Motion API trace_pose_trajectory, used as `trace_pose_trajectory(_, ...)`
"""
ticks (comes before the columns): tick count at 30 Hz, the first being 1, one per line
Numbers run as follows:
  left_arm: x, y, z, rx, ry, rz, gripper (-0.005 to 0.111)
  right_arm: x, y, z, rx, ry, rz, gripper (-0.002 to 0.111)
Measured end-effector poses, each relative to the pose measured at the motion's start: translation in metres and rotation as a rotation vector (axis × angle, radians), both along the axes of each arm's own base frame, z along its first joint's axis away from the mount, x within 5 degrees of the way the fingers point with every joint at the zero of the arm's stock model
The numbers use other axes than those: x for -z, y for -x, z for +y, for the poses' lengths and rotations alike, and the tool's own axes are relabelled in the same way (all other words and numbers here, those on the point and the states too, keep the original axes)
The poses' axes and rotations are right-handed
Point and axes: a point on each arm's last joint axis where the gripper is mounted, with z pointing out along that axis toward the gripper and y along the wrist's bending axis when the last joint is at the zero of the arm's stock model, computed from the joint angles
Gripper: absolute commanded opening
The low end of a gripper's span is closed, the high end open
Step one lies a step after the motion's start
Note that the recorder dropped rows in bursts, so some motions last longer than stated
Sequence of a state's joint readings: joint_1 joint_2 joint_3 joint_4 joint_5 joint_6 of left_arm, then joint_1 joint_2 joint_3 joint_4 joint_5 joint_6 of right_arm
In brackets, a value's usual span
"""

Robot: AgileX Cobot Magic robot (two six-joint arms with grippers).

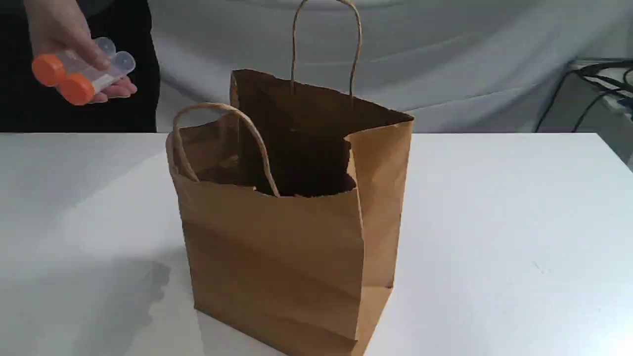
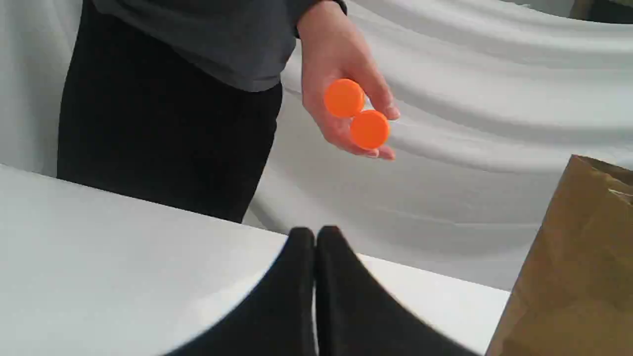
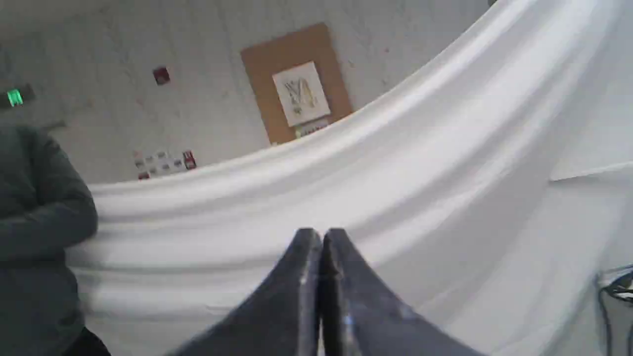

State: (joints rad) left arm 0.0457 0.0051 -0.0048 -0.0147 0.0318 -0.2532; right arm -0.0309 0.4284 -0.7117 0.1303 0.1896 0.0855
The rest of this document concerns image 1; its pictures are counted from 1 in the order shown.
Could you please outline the person's hand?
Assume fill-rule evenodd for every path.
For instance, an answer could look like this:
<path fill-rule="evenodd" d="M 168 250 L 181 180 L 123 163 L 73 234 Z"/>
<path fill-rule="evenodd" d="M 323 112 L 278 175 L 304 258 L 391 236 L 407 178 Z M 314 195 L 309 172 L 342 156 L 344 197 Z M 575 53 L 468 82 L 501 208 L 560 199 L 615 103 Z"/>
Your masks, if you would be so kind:
<path fill-rule="evenodd" d="M 112 40 L 116 53 L 122 50 L 129 52 L 136 63 L 143 60 L 145 48 L 151 45 L 151 22 L 144 0 L 115 0 L 90 18 L 86 18 L 76 0 L 26 0 L 24 6 L 33 54 L 27 67 L 32 75 L 32 61 L 37 56 L 68 49 L 76 52 L 91 67 L 108 70 L 111 58 L 93 42 L 96 38 Z M 105 88 L 89 103 L 103 103 L 109 97 L 128 97 L 133 94 L 136 87 L 128 76 Z M 61 95 L 57 86 L 41 86 L 55 89 Z"/>

